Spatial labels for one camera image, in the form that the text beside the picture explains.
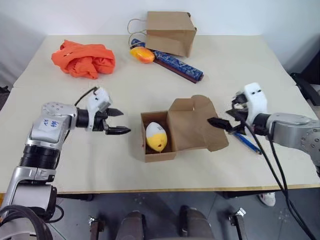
brown paper bag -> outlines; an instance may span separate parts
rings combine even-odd
[[[149,11],[146,48],[189,57],[196,32],[188,12]]]

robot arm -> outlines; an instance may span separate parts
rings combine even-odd
[[[320,121],[309,117],[288,113],[267,113],[267,99],[257,83],[244,87],[232,101],[232,109],[227,113],[252,127],[255,134],[267,136],[276,144],[301,150],[310,155],[320,177]],[[243,124],[231,127],[229,121],[210,118],[208,122],[228,132],[247,134]]]
[[[88,97],[87,109],[59,102],[44,104],[40,117],[27,136],[23,156],[12,174],[1,208],[21,205],[31,208],[44,221],[51,219],[55,212],[57,189],[47,183],[55,178],[62,145],[69,131],[76,127],[105,131],[110,135],[130,131],[124,126],[107,125],[108,116],[123,114],[109,108],[111,104],[112,100],[103,88],[97,88]],[[3,214],[2,219],[7,215],[8,212]]]

white shoe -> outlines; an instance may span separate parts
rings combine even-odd
[[[259,194],[259,199],[268,207],[273,207],[276,204],[276,193],[268,192]]]

blue pen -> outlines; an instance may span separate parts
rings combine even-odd
[[[261,155],[261,150],[256,147],[255,145],[253,145],[248,139],[246,139],[244,136],[242,136],[240,133],[233,133],[233,135],[239,139],[243,144],[245,144],[247,147],[249,147],[250,149],[252,149],[253,151],[255,151],[257,154]]]

open cardboard box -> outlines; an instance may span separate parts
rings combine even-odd
[[[224,130],[213,127],[207,121],[218,117],[209,98],[194,95],[191,98],[177,98],[168,111],[141,113],[142,137],[145,162],[172,160],[177,152],[192,149],[208,149],[210,152],[229,145]],[[162,152],[146,144],[146,128],[151,122],[160,124],[168,138]]]

